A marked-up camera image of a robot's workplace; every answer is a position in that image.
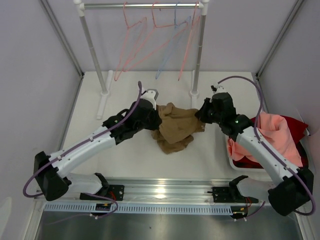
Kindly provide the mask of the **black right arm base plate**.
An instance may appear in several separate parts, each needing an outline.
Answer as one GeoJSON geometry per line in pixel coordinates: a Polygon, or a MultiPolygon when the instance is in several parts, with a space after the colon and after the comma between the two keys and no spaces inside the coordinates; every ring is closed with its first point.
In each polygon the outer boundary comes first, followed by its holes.
{"type": "Polygon", "coordinates": [[[258,199],[254,197],[245,197],[240,192],[230,186],[213,186],[208,194],[211,194],[215,203],[243,203],[243,204],[257,204],[258,199]]]}

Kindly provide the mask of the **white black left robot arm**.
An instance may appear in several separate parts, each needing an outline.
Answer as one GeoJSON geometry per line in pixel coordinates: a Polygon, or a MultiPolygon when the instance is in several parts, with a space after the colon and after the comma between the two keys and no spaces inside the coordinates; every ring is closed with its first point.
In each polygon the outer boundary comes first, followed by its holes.
{"type": "Polygon", "coordinates": [[[40,152],[34,157],[34,174],[45,199],[54,201],[66,193],[79,193],[82,200],[103,200],[110,197],[111,187],[101,173],[76,174],[72,171],[100,153],[142,130],[157,130],[162,123],[156,102],[141,98],[129,109],[105,120],[87,139],[68,149],[50,155],[40,152]]]}

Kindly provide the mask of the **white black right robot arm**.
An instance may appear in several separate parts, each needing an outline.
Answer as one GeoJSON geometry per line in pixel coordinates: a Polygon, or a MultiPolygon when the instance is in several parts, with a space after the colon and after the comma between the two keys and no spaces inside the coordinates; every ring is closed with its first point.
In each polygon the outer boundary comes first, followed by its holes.
{"type": "Polygon", "coordinates": [[[270,181],[240,176],[233,180],[228,196],[234,202],[245,197],[269,202],[280,215],[295,212],[311,216],[316,212],[313,197],[314,175],[300,169],[281,155],[259,132],[257,126],[243,114],[238,114],[231,95],[225,90],[213,89],[195,116],[205,124],[217,124],[220,130],[245,148],[264,168],[270,181]]]}

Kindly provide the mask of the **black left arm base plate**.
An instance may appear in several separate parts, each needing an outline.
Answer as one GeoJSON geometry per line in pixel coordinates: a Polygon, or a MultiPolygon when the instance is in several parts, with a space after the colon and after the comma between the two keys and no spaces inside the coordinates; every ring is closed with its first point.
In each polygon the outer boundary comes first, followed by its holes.
{"type": "Polygon", "coordinates": [[[125,186],[120,184],[111,184],[108,188],[103,187],[101,190],[99,190],[97,193],[94,194],[94,196],[81,193],[79,199],[80,200],[102,200],[100,197],[107,197],[110,199],[113,199],[115,201],[122,201],[124,198],[125,193],[125,186]]]}

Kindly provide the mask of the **tan brown skirt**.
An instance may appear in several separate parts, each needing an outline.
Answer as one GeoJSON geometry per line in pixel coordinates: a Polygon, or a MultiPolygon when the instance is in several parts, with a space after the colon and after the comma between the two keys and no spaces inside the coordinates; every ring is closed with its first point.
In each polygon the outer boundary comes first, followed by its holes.
{"type": "Polygon", "coordinates": [[[159,129],[151,132],[151,137],[166,155],[180,152],[194,140],[194,133],[205,131],[206,124],[201,122],[195,114],[197,109],[183,109],[172,102],[157,106],[162,123],[159,129]]]}

